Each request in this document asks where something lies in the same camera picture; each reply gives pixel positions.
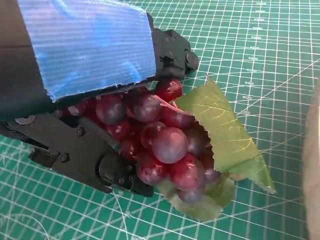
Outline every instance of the green cutting mat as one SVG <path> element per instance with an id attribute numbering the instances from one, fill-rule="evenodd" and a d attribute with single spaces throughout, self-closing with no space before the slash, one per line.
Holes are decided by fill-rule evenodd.
<path id="1" fill-rule="evenodd" d="M 302 193 L 304 123 L 320 76 L 319 0 L 138 0 L 163 30 L 187 38 L 199 70 L 210 75 L 264 152 L 277 194 L 250 181 L 216 221 L 180 214 L 152 198 L 102 194 L 27 159 L 21 143 L 1 138 L 0 239 L 10 240 L 306 240 Z"/>

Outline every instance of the green leaf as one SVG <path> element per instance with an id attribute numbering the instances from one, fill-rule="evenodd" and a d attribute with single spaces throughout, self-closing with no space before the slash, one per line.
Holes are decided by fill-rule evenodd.
<path id="1" fill-rule="evenodd" d="M 223 174 L 215 184 L 207 184 L 202 200 L 193 204 L 181 201 L 169 180 L 161 182 L 157 188 L 178 211 L 202 221 L 217 218 L 235 197 L 235 184 L 228 174 Z"/>
<path id="2" fill-rule="evenodd" d="M 212 220 L 235 197 L 235 185 L 229 174 L 249 178 L 261 188 L 274 193 L 269 171 L 252 138 L 237 119 L 220 88 L 210 79 L 176 100 L 177 106 L 194 115 L 211 138 L 214 168 L 224 174 L 216 184 L 205 188 L 201 202 L 182 202 L 173 184 L 166 180 L 158 190 L 180 212 L 198 220 Z"/>

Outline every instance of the beige object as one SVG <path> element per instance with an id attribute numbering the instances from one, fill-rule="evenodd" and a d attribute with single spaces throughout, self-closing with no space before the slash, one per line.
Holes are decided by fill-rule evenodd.
<path id="1" fill-rule="evenodd" d="M 310 240 L 320 240 L 320 88 L 313 96 L 303 143 L 303 192 Z"/>

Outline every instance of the blue tape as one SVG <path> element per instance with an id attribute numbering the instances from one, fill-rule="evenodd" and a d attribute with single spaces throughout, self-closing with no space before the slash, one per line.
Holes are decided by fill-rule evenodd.
<path id="1" fill-rule="evenodd" d="M 147 13 L 111 0 L 18 0 L 52 101 L 156 73 Z"/>

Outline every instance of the grape cluster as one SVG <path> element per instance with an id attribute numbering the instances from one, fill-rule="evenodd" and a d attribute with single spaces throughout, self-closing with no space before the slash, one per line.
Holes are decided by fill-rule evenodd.
<path id="1" fill-rule="evenodd" d="M 60 115 L 86 116 L 119 141 L 119 154 L 136 164 L 140 180 L 156 185 L 170 179 L 185 203 L 201 200 L 206 184 L 216 183 L 210 138 L 194 116 L 176 107 L 182 95 L 177 79 L 128 92 L 87 99 Z"/>

